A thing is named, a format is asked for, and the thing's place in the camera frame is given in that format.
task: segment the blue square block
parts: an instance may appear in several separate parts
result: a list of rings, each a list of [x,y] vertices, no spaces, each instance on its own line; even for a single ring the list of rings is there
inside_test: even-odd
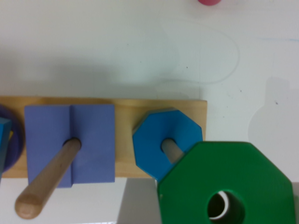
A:
[[[82,148],[59,188],[115,180],[114,105],[31,105],[25,107],[28,179],[31,183],[76,137]]]
[[[0,179],[6,161],[10,131],[11,121],[9,119],[0,118]]]

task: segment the stacking toy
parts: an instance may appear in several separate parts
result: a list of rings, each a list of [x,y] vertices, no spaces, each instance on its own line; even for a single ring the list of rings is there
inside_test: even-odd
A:
[[[114,105],[25,107],[29,186],[15,203],[37,217],[56,187],[115,179]]]
[[[199,130],[174,110],[149,113],[134,132],[163,224],[295,224],[292,183],[270,160],[250,143],[202,142]]]
[[[5,167],[10,130],[11,121],[0,118],[0,179]]]

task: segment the wooden peg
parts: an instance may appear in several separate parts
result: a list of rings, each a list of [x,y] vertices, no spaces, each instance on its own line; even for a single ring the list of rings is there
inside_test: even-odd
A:
[[[80,149],[81,142],[77,138],[64,144],[16,200],[15,210],[19,217],[32,219],[40,214]]]
[[[163,140],[161,148],[171,163],[179,161],[184,156],[184,152],[172,139]]]

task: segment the green wooden shape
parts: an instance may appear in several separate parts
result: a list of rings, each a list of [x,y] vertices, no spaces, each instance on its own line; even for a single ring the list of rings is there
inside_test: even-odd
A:
[[[212,221],[207,207],[226,191],[230,209]],[[163,224],[295,224],[291,181],[250,143],[200,142],[158,185]]]

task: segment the blue wooden shape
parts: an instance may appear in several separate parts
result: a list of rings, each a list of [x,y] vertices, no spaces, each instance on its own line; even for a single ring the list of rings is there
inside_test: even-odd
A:
[[[184,152],[203,141],[201,127],[179,110],[149,113],[133,134],[135,162],[158,182],[174,166],[161,150],[166,138],[175,140]]]
[[[82,148],[58,187],[114,182],[114,105],[26,106],[25,130],[29,183],[71,137],[78,138]]]
[[[0,118],[0,179],[6,161],[10,130],[11,120]]]

